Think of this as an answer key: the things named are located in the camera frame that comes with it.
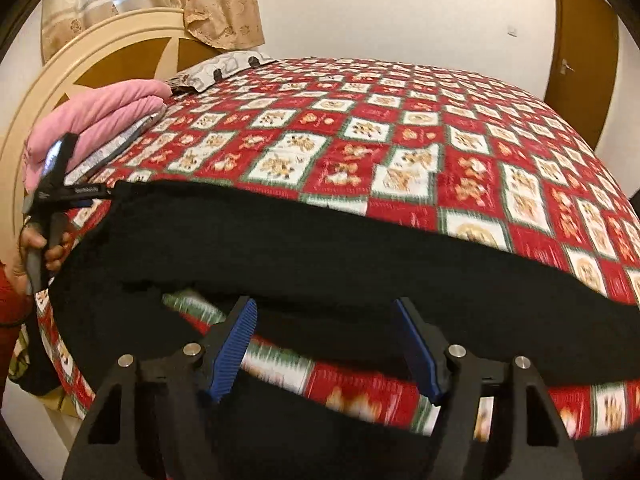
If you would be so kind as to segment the red sleeve forearm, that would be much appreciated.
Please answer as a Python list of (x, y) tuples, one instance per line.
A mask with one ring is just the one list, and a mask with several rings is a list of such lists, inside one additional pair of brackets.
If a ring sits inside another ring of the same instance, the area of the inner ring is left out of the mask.
[(1, 394), (4, 394), (4, 389), (6, 388), (10, 362), (17, 342), (18, 333), (24, 323), (24, 318), (29, 315), (30, 309), (32, 308), (32, 300), (27, 298), (26, 285), (25, 274), (17, 276), (10, 266), (2, 263), (0, 297)]

